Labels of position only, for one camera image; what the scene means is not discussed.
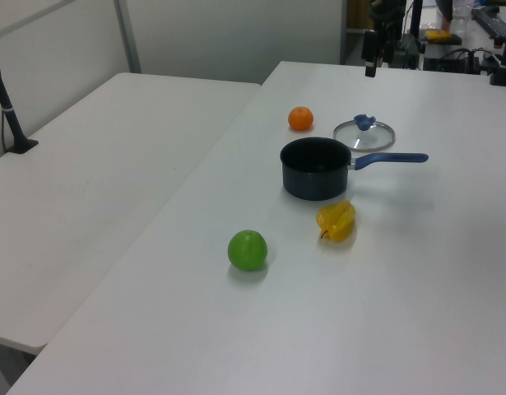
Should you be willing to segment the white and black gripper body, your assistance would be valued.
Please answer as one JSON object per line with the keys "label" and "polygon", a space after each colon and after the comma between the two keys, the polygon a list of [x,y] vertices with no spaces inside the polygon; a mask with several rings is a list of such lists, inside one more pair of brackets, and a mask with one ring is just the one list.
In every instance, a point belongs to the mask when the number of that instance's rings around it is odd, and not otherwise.
{"label": "white and black gripper body", "polygon": [[366,30],[364,32],[361,58],[366,63],[374,63],[377,57],[378,57],[378,32],[374,30]]}

